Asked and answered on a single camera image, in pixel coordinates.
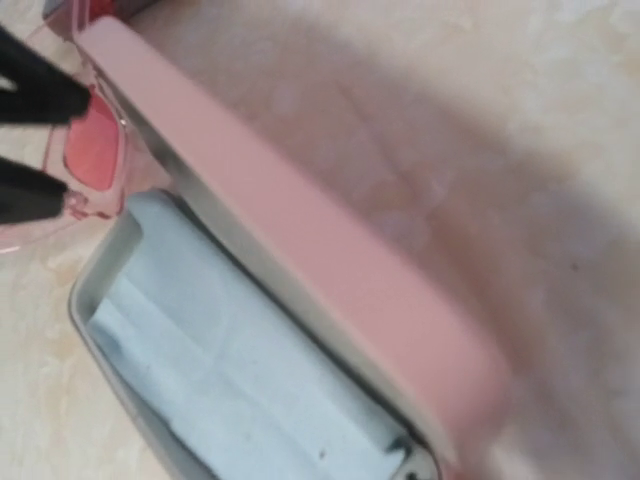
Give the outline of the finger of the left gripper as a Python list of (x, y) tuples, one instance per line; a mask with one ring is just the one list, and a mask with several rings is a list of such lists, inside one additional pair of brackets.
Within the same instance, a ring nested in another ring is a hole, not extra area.
[(11, 86), (1, 89), (1, 122), (9, 125), (66, 125), (84, 116), (90, 90), (1, 30), (1, 77)]
[(58, 217), (69, 191), (65, 182), (27, 165), (1, 158), (1, 223)]

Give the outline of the red lens sunglasses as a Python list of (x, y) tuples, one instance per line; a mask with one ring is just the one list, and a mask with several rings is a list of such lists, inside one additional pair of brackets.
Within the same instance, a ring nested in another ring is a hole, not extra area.
[(113, 17), (127, 21), (148, 7), (146, 1), (47, 1), (43, 22), (25, 45), (86, 86), (87, 113), (66, 125), (9, 125), (1, 122), (1, 141), (20, 140), (27, 151), (1, 148), (1, 158), (27, 165), (65, 182), (62, 213), (47, 220), (1, 223), (1, 250), (16, 251), (85, 218), (111, 218), (123, 205), (131, 127), (112, 92), (79, 50), (77, 38), (91, 24)]

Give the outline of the large blue cleaning cloth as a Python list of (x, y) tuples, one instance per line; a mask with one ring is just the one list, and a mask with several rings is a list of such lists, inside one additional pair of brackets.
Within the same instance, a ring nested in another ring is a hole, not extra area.
[(161, 192), (91, 339), (222, 479), (389, 479), (407, 434)]

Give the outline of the pink glasses case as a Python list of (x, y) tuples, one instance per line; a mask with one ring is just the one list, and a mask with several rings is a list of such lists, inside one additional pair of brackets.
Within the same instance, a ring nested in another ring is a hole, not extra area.
[(507, 411), (489, 335), (122, 22), (74, 40), (208, 231), (408, 420), (424, 446), (401, 476), (477, 478)]

